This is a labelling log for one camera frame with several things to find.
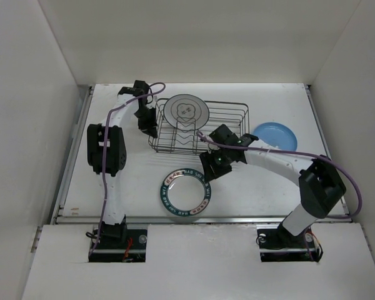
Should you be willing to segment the blue plastic plate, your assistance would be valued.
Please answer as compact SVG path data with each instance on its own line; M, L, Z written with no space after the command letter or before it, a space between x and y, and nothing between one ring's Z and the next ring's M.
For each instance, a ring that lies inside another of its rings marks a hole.
M296 151L298 140L287 126L278 122L265 122L258 125L252 132L265 143L285 151Z

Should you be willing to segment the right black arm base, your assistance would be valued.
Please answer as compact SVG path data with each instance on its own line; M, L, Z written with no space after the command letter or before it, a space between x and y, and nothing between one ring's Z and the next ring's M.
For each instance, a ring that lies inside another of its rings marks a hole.
M298 236L278 228L259 228L256 243L262 263L319 263L324 254L323 247L310 227Z

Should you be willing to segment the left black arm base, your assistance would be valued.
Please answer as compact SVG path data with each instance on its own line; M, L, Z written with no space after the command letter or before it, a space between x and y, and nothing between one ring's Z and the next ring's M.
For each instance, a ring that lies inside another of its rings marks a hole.
M87 232L91 240L88 252L90 263L145 263L148 242L147 229L129 229L125 224L101 226Z

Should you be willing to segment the white flower pattern plate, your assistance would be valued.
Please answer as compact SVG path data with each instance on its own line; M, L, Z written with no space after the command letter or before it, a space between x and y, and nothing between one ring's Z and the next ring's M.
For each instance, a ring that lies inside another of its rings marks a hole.
M210 111L208 105L199 97L178 94L166 101L163 114L172 127L183 131L195 131L207 124Z

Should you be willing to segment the green rimmed lettered plate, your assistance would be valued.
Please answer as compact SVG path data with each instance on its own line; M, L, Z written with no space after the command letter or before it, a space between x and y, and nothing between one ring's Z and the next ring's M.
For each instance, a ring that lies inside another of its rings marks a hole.
M165 209L178 217L196 216L209 205L211 185L196 169L182 168L169 173L161 183L159 198Z

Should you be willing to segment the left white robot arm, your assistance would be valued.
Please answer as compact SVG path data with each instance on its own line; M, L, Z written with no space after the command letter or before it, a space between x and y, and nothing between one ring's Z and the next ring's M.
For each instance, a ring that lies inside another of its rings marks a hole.
M156 94L146 81L136 80L133 86L119 90L116 104L101 122L87 128L87 162L101 176L104 192L96 238L106 239L114 248L124 246L128 238L120 191L120 175L127 160L123 129L135 117L143 134L157 138L156 109L148 101Z

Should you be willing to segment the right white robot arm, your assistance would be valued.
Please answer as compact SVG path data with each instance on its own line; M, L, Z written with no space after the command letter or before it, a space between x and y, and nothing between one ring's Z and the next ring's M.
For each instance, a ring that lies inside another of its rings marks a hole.
M196 134L213 146L199 156L207 183L230 173L233 163L243 163L282 176L299 188L300 203L271 234L284 246L292 246L313 223L326 218L346 193L337 168L325 156L278 150L251 134L239 137L224 124L209 136Z

